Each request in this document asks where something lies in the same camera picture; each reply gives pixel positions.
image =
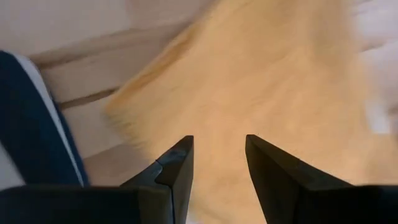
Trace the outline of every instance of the wooden floor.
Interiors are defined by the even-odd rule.
[[[95,185],[122,183],[180,137],[194,134],[195,218],[264,223],[246,167],[247,133],[353,184],[398,183],[394,136],[376,134],[366,116],[367,102],[377,102],[393,129],[398,127],[395,1],[356,1],[348,14],[342,1],[221,1],[180,37],[183,41],[169,47],[165,60],[139,75],[156,78],[124,89],[121,102],[133,105],[125,116],[137,121],[132,129],[140,131],[133,131],[136,145],[109,125],[103,113],[109,96],[191,24],[205,4],[131,0],[107,7],[103,1],[87,15],[69,16],[77,5],[91,7],[72,1],[57,17],[61,10],[55,3],[38,2],[49,10],[43,17],[31,15],[41,18],[36,20],[13,16],[28,9],[21,1],[0,9],[8,11],[0,13],[0,26],[12,28],[0,44],[34,54],[31,59],[63,108]],[[104,11],[112,13],[102,16]],[[177,12],[184,13],[170,19]],[[53,17],[58,20],[45,27]],[[76,26],[79,21],[84,28]],[[351,28],[362,42],[351,40]]]

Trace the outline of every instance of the navy blue cloth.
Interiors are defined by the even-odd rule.
[[[0,141],[27,184],[81,185],[51,115],[17,59],[0,52]],[[58,111],[85,185],[87,174]]]

